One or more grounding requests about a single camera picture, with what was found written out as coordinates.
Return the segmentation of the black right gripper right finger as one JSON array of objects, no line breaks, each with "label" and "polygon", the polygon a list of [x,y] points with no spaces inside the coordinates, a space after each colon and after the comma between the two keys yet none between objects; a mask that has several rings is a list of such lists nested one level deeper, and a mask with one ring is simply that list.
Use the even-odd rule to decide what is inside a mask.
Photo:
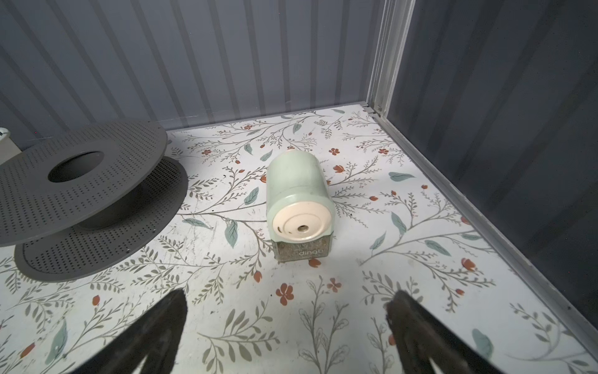
[{"label": "black right gripper right finger", "polygon": [[386,320],[406,373],[500,373],[416,302],[397,291],[386,304]]}]

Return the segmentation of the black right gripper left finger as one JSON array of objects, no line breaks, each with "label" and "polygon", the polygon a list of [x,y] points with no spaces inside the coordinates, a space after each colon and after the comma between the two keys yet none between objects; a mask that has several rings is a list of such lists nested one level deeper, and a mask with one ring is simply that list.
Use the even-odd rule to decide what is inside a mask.
[{"label": "black right gripper left finger", "polygon": [[185,292],[171,291],[74,372],[172,372],[187,314]]}]

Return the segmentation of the grey perforated cable spool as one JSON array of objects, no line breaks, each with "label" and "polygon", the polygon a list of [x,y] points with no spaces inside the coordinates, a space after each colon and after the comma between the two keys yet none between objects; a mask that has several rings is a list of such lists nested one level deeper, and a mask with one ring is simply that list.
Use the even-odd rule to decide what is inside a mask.
[{"label": "grey perforated cable spool", "polygon": [[96,274],[170,223],[188,176],[156,122],[95,124],[45,140],[1,166],[1,243],[36,281]]}]

